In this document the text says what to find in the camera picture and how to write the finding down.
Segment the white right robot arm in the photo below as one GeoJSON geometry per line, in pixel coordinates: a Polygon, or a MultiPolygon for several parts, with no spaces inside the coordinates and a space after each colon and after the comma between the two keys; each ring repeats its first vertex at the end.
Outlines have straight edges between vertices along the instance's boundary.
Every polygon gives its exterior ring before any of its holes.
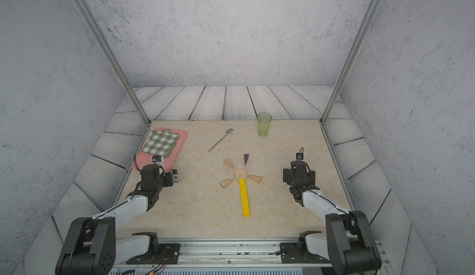
{"type": "Polygon", "coordinates": [[[367,216],[327,198],[315,185],[315,171],[301,159],[283,170],[283,181],[289,185],[295,202],[324,221],[325,232],[302,232],[295,246],[278,254],[294,253],[303,263],[328,260],[338,275],[376,275],[382,259],[367,216]]]}

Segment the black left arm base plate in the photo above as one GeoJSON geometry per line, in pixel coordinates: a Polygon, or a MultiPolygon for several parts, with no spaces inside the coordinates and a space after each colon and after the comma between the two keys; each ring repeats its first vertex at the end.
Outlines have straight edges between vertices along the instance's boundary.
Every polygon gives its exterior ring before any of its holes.
{"type": "Polygon", "coordinates": [[[143,255],[126,261],[127,265],[176,265],[181,244],[153,243],[143,255]]]}

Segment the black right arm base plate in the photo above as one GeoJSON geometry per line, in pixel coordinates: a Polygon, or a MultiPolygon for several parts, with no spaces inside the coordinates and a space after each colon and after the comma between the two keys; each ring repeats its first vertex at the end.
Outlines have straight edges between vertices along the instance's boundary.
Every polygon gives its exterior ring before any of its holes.
{"type": "Polygon", "coordinates": [[[311,263],[329,263],[330,261],[322,256],[311,254],[305,246],[300,243],[281,243],[280,249],[274,253],[281,258],[284,264],[311,264],[311,263]]]}

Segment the wooden square block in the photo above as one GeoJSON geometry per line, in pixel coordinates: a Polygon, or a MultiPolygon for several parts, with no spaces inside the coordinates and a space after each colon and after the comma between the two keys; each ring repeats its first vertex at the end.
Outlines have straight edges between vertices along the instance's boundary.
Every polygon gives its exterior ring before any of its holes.
{"type": "Polygon", "coordinates": [[[235,169],[234,175],[235,175],[236,180],[247,179],[247,169],[246,168],[235,169]]]}

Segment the wooden triangle block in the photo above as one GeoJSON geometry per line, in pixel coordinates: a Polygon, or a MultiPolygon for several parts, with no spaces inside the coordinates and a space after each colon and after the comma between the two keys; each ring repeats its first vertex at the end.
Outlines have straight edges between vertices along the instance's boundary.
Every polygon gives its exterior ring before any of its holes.
{"type": "Polygon", "coordinates": [[[234,182],[234,179],[231,178],[231,179],[228,179],[228,180],[225,180],[225,181],[220,182],[220,186],[221,186],[221,188],[226,189],[226,188],[227,188],[229,185],[231,185],[233,182],[234,182]]]}
{"type": "Polygon", "coordinates": [[[256,175],[249,175],[247,178],[256,183],[261,183],[262,181],[262,177],[256,175]]]}
{"type": "Polygon", "coordinates": [[[234,169],[234,166],[229,158],[223,160],[224,164],[227,165],[229,168],[234,169]]]}

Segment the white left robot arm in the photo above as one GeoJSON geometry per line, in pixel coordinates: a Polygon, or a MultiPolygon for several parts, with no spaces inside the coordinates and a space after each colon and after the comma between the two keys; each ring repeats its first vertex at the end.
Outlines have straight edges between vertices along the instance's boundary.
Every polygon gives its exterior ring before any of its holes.
{"type": "Polygon", "coordinates": [[[127,239],[116,233],[139,215],[152,209],[165,187],[178,184],[178,171],[149,164],[141,180],[120,204],[90,218],[75,219],[68,230],[55,267],[57,275],[107,275],[116,265],[152,265],[150,275],[160,274],[178,260],[179,244],[161,246],[154,232],[140,232],[127,239]]]}

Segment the yellow long block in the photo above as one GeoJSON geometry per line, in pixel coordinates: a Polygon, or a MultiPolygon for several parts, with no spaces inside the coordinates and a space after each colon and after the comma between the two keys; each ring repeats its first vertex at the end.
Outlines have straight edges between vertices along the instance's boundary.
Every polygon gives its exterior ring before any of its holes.
{"type": "Polygon", "coordinates": [[[242,215],[249,217],[251,215],[249,199],[247,195],[241,195],[242,215]]]}
{"type": "Polygon", "coordinates": [[[246,185],[245,179],[239,179],[239,188],[240,188],[241,198],[247,198],[248,192],[247,192],[247,185],[246,185]]]}

